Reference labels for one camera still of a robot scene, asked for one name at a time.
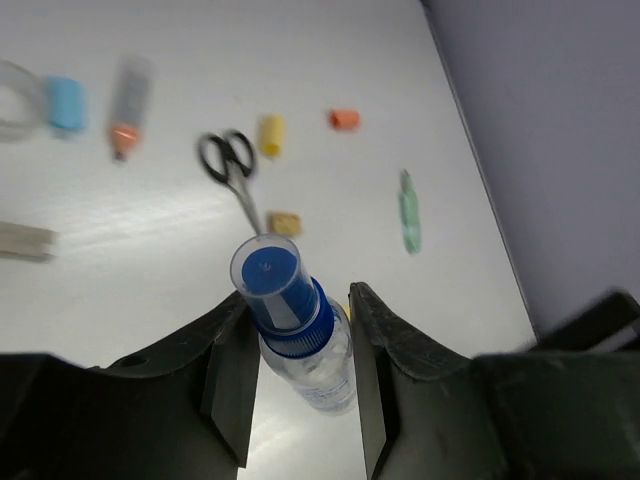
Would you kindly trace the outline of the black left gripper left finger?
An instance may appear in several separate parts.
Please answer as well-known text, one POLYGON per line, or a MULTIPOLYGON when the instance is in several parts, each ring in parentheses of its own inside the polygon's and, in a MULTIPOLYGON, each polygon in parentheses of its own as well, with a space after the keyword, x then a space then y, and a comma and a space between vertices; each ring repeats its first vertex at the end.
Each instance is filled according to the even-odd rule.
POLYGON ((106 368, 1 358, 5 479, 233 479, 247 464, 260 352, 247 304, 106 368))

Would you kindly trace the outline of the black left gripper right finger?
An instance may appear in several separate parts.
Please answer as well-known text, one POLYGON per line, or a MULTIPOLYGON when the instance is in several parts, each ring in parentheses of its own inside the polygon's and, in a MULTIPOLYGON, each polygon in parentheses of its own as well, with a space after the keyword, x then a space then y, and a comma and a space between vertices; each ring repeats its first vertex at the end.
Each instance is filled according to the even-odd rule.
POLYGON ((370 479, 635 479, 639 348, 466 358, 365 283, 351 325, 370 479))

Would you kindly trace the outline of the blue cap spray bottle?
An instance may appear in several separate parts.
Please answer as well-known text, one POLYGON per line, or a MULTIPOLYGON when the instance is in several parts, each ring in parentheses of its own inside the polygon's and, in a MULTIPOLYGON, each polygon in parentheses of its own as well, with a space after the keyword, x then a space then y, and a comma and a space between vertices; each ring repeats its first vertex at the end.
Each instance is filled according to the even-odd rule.
POLYGON ((356 379, 348 316, 306 271, 293 241, 250 238, 234 253, 230 277, 250 308, 267 365, 316 411, 350 411, 356 379))

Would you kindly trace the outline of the tan eraser block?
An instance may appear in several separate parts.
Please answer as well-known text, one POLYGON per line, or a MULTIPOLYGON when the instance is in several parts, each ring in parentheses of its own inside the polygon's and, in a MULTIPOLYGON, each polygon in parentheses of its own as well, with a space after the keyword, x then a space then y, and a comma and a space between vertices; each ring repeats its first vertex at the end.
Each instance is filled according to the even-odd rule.
POLYGON ((269 212, 267 226, 270 233, 290 238, 298 237, 303 232, 301 217, 291 212, 269 212))

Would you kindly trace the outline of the grey eraser block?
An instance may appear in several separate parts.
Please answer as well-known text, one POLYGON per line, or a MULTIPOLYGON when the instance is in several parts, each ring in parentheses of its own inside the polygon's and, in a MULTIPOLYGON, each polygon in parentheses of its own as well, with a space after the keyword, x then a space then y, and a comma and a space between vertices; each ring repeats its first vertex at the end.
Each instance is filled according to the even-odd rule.
POLYGON ((1 257, 27 261, 47 261, 53 256, 54 231, 1 222, 1 257))

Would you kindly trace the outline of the black handled scissors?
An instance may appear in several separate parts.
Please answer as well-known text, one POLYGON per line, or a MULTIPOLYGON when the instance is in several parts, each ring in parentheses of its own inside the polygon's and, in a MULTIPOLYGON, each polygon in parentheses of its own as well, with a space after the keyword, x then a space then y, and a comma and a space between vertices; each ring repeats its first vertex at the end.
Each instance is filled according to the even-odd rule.
POLYGON ((196 142, 200 164, 215 182, 234 193, 256 234, 261 234, 258 211, 248 190, 248 180, 257 172, 257 160, 253 144, 238 130, 228 130, 222 136, 208 132, 196 142), (209 160, 209 151, 215 149, 220 168, 214 168, 209 160))

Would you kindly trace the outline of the yellow highlighter cap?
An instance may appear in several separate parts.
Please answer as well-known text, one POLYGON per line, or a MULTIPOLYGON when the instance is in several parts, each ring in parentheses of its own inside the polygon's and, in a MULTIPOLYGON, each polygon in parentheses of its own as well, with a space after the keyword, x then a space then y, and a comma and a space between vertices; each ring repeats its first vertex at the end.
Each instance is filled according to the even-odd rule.
POLYGON ((281 155, 286 131, 285 119, 281 115, 269 114, 259 122, 258 140, 261 153, 269 158, 281 155))

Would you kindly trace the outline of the clear tape roll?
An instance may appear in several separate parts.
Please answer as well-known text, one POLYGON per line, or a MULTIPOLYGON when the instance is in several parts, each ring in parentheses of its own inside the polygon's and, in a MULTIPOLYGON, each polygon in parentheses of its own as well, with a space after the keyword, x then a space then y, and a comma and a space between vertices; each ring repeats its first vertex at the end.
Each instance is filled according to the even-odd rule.
POLYGON ((29 70, 1 61, 1 141, 19 142, 33 136, 46 113, 44 83, 29 70))

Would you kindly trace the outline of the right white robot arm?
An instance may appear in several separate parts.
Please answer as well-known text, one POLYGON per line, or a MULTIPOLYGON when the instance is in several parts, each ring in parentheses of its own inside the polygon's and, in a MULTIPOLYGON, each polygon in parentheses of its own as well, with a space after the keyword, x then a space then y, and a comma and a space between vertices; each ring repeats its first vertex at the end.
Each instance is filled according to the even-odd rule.
POLYGON ((611 290, 555 330, 541 336, 530 351, 589 351, 624 331, 632 338, 605 351, 639 348, 639 303, 624 290, 611 290))

